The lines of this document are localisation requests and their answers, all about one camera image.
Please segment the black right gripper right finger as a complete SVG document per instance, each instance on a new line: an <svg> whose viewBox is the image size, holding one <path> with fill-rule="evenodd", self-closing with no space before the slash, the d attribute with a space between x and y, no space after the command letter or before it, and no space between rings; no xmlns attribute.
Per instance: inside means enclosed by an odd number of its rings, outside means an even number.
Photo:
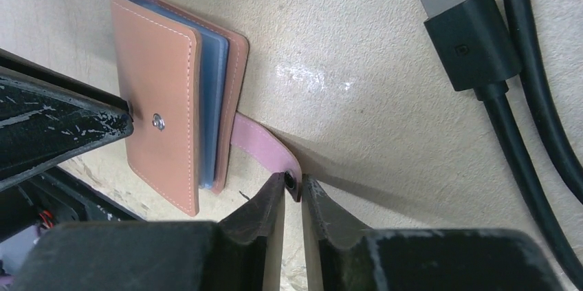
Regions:
<svg viewBox="0 0 583 291"><path fill-rule="evenodd" d="M310 290L561 290L542 249L504 228L371 228L305 175Z"/></svg>

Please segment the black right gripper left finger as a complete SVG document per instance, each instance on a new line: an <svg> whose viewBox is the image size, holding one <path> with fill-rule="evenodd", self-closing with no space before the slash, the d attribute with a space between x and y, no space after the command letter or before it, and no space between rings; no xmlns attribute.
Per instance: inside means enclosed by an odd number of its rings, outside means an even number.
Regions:
<svg viewBox="0 0 583 291"><path fill-rule="evenodd" d="M219 222L83 222L44 234L13 290L278 290L284 173Z"/></svg>

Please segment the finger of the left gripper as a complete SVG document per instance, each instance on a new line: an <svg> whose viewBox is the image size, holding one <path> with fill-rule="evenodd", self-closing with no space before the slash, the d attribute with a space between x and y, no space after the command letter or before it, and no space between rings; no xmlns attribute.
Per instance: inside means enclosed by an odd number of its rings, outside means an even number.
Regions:
<svg viewBox="0 0 583 291"><path fill-rule="evenodd" d="M132 133L121 97L1 51L1 190Z"/></svg>

